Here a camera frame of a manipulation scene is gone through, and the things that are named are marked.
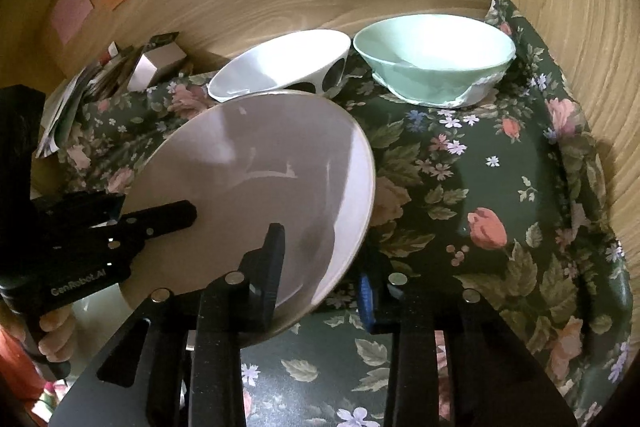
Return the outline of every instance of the floral tablecloth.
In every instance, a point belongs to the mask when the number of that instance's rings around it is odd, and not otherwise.
[[[372,237],[396,270],[425,285],[477,289],[584,425],[626,361],[632,302],[624,253],[609,228],[595,139],[562,71],[509,0],[492,0],[486,22],[511,36],[518,56],[480,105],[404,103],[355,53],[335,102],[374,151]],[[69,190],[126,190],[175,129],[215,104],[205,89],[212,75],[85,105],[60,152]],[[348,276],[316,313],[243,349],[248,425],[379,425],[390,350],[389,336],[362,328]],[[446,422],[442,336],[438,350]]]

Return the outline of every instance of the finger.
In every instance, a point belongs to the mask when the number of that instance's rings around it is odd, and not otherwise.
[[[53,310],[42,317],[40,317],[40,328],[42,331],[53,331],[57,330],[65,321],[68,319],[71,314],[71,304],[59,308],[57,310]]]
[[[57,353],[69,341],[75,329],[76,317],[69,315],[57,330],[47,333],[38,343],[40,352],[47,356]]]
[[[47,357],[47,360],[49,360],[49,362],[66,362],[73,355],[77,345],[78,345],[77,336],[76,336],[76,333],[74,332],[71,335],[71,338],[65,344],[65,346],[62,349],[59,349],[57,352],[55,352],[55,354],[49,355]]]
[[[0,299],[0,327],[14,339],[20,342],[24,342],[26,333],[24,331],[24,325],[18,317],[9,309],[9,306]]]

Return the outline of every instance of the white box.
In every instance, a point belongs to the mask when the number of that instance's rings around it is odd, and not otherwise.
[[[129,91],[144,91],[164,74],[180,67],[187,55],[175,42],[148,51],[140,57],[127,85]]]

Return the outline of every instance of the metal screw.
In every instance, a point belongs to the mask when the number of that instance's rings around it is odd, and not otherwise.
[[[462,292],[462,298],[465,299],[465,301],[469,304],[480,302],[480,294],[476,290],[472,290],[471,288],[466,289]]]
[[[400,273],[400,272],[393,272],[388,277],[388,281],[393,286],[402,286],[402,285],[406,284],[406,282],[408,280],[409,279],[407,279],[406,275],[404,273]]]
[[[243,280],[244,280],[244,273],[239,271],[229,272],[228,274],[225,275],[225,282],[227,284],[235,285],[235,284],[241,283]]]
[[[158,288],[151,292],[151,300],[156,303],[164,302],[171,297],[171,292],[167,288]]]

